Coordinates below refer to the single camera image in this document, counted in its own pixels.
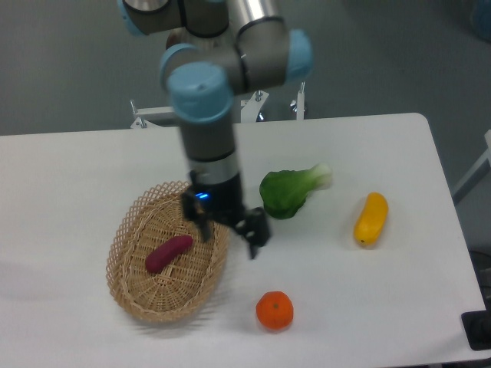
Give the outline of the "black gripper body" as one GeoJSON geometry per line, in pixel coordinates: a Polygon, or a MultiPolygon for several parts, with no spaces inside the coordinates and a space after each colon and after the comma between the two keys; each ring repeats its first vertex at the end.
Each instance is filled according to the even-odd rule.
{"type": "Polygon", "coordinates": [[[239,173],[223,182],[204,183],[203,175],[196,170],[189,173],[191,186],[196,193],[208,220],[234,226],[246,209],[242,201],[242,181],[239,173]]]}

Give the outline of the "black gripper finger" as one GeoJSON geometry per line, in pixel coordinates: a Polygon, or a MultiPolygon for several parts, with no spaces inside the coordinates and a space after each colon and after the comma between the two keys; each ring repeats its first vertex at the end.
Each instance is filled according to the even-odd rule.
{"type": "Polygon", "coordinates": [[[247,242],[251,260],[257,257],[259,249],[264,247],[271,237],[266,212],[261,207],[245,209],[234,224],[234,230],[247,242]]]}
{"type": "Polygon", "coordinates": [[[211,239],[212,231],[209,226],[208,218],[204,212],[196,193],[192,187],[188,187],[180,196],[183,217],[187,221],[194,223],[200,233],[203,242],[211,239]]]}

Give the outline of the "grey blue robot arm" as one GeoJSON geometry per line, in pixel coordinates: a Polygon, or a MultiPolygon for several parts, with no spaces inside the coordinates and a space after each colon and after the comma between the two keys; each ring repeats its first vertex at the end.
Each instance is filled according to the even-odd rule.
{"type": "Polygon", "coordinates": [[[159,78],[189,167],[183,214],[204,240],[217,222],[256,256],[270,230],[265,210],[243,203],[234,100],[306,78],[313,67],[308,36],[287,27],[277,1],[121,1],[118,8],[133,34],[182,29],[192,37],[165,51],[159,78]]]}

